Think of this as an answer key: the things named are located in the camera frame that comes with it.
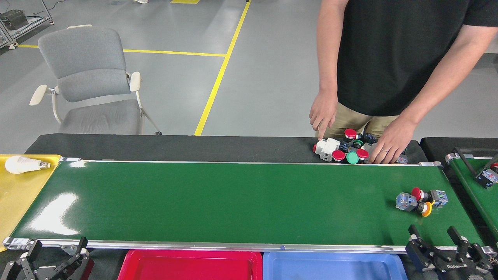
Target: gray chair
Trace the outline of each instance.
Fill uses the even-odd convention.
[[[126,72],[123,47],[116,31],[91,25],[72,26],[42,36],[38,46],[57,78],[57,86],[39,86],[29,104],[37,105],[45,94],[51,95],[60,133],[138,135],[143,134],[146,117],[157,129],[155,134],[161,134],[140,101],[140,73]],[[132,92],[136,98],[75,108],[64,119],[57,112],[58,95],[77,102]]]

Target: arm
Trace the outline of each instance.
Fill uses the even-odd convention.
[[[337,57],[348,0],[322,0],[317,23],[317,54],[320,88],[311,106],[309,118],[321,140],[332,127],[337,109]]]
[[[420,93],[385,129],[370,157],[373,163],[396,161],[422,118],[467,77],[497,32],[498,27],[462,26],[455,42]]]

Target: white light bulb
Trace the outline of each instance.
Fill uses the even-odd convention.
[[[5,161],[5,169],[12,174],[21,174],[46,168],[50,168],[49,162],[28,158],[22,155],[11,156]]]

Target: red tray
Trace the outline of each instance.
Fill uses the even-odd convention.
[[[118,280],[262,280],[257,252],[130,250]]]

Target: gray floor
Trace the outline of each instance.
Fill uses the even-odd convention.
[[[38,12],[35,0],[9,0],[11,8]],[[57,0],[46,0],[52,7]],[[51,10],[54,26],[19,42],[70,25],[115,29],[125,49],[225,54],[246,5],[244,0],[171,4],[150,0],[66,0]],[[308,121],[317,93],[315,28],[319,0],[253,0],[240,30],[202,135],[311,137]],[[0,12],[7,3],[0,0]],[[415,131],[422,137],[498,138],[498,40],[455,92]],[[128,72],[143,76],[145,108],[165,134],[193,135],[223,57],[125,53]],[[55,133],[49,98],[28,105],[37,86],[55,78],[36,48],[0,50],[0,153],[23,153],[39,135]],[[107,99],[83,102],[83,105]],[[82,104],[59,100],[61,115]],[[147,123],[146,133],[153,127]]]

